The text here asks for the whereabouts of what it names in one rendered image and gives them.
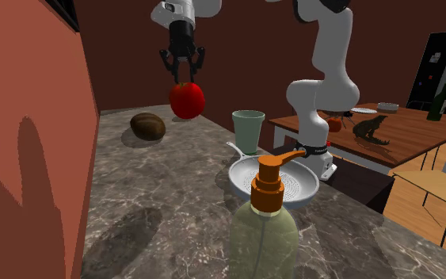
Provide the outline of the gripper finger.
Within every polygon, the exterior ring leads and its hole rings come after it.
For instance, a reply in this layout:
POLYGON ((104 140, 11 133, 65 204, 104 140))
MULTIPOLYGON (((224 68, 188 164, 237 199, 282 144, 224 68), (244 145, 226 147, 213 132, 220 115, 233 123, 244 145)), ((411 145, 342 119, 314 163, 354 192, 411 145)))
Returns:
POLYGON ((197 73, 197 71, 201 69, 203 66, 205 57, 205 48, 198 47, 196 48, 195 53, 197 54, 196 62, 193 62, 192 56, 188 57, 190 82, 195 82, 194 76, 197 73))
POLYGON ((162 58, 165 68, 172 74, 174 82, 178 84, 178 68, 179 68, 178 58, 174 56, 172 63, 170 63, 168 60, 168 58, 170 57, 170 52, 168 50, 162 49, 159 51, 159 54, 162 58))

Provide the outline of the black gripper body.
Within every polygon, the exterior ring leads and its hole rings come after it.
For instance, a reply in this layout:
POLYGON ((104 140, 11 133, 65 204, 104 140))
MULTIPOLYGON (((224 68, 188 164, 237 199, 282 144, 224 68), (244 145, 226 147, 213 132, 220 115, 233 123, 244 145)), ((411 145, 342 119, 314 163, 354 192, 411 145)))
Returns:
POLYGON ((191 58, 196 52, 194 28, 188 21, 176 20, 169 25, 169 53, 173 57, 191 58))

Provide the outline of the red tomato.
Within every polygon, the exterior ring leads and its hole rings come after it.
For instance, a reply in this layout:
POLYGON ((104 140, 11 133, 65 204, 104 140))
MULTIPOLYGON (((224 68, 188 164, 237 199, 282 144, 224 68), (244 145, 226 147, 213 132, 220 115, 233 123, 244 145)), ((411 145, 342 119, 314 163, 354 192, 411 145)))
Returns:
POLYGON ((193 82, 181 82, 175 85, 170 90, 169 100, 173 113, 181 119, 192 119, 204 111, 203 91, 193 82))

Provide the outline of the pale green cup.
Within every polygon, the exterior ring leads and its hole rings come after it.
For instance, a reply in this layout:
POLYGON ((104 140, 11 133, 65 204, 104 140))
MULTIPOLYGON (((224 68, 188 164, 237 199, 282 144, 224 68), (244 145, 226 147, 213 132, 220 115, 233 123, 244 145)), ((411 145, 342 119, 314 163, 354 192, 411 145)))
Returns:
POLYGON ((257 153, 261 125, 265 114, 256 110, 237 110, 232 113, 235 145, 246 155, 257 153))

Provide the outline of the grey frying pan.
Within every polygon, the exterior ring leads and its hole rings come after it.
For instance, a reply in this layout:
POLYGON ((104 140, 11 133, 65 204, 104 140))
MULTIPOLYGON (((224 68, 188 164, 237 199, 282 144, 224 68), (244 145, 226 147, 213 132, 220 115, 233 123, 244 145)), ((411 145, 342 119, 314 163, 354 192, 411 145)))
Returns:
MULTIPOLYGON (((226 145, 237 151, 240 158, 228 170, 235 194, 248 201, 250 199, 251 182, 255 179, 258 169, 259 155, 245 155, 232 142, 226 145)), ((317 176, 308 167, 292 160, 280 167, 281 181, 284 183, 283 205, 286 209, 296 209, 307 205, 318 192, 317 176)))

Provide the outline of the green soap bottle orange pump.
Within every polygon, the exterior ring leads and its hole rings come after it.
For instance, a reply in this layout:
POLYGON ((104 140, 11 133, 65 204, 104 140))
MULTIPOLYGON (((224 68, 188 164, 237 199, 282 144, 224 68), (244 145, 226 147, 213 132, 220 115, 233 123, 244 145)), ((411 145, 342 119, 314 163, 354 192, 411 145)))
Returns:
POLYGON ((283 207, 280 167, 303 155, 262 155, 251 182, 250 200, 234 214, 230 232, 229 279, 292 279, 299 244, 296 223, 283 207))

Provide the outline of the dark robot stand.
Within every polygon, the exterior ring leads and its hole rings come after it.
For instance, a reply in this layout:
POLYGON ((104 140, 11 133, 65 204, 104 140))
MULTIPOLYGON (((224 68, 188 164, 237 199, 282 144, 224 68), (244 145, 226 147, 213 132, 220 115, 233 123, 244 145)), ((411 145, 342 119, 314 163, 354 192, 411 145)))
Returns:
POLYGON ((383 214, 395 179, 337 157, 333 164, 337 169, 325 183, 383 214))

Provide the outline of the wooden dining table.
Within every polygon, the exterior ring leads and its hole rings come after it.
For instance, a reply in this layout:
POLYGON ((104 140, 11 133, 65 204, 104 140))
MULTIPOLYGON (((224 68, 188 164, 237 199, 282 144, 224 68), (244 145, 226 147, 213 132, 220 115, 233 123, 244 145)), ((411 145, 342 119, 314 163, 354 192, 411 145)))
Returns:
MULTIPOLYGON (((388 140, 388 145, 375 145, 353 135, 351 128, 328 133, 323 113, 316 109, 318 89, 322 83, 315 80, 292 82, 286 97, 296 111, 291 117, 269 120, 274 125, 273 146, 284 146, 290 137, 309 146, 322 146, 330 141, 328 152, 358 163, 371 170, 388 174, 392 169, 446 143, 446 115, 439 121, 426 119, 427 112, 400 108, 387 114, 375 135, 388 140)), ((446 160, 443 166, 446 173, 446 160)))

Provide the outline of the black refrigerator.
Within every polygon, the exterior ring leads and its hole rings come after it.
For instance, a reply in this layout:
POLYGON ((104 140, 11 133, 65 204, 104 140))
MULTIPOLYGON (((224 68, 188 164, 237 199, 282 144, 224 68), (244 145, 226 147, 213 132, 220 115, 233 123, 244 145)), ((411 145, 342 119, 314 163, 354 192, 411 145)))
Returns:
POLYGON ((436 94, 440 92, 444 82, 446 68, 446 32, 433 32, 429 35, 417 75, 412 86, 408 109, 428 111, 436 94))

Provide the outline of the wooden chair black legs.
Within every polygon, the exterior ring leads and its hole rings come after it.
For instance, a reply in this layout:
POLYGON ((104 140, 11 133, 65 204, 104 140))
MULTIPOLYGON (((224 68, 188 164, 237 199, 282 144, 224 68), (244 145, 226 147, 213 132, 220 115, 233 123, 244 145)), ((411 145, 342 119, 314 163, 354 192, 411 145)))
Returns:
POLYGON ((384 215, 446 248, 446 173, 410 163, 390 175, 395 182, 384 215))

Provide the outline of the dark wall window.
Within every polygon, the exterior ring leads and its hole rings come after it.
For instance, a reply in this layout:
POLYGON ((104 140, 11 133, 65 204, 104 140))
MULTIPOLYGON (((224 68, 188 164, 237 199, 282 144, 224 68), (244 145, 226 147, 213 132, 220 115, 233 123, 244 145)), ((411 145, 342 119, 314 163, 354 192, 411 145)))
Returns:
POLYGON ((45 0, 45 2, 75 31, 79 32, 74 0, 45 0))

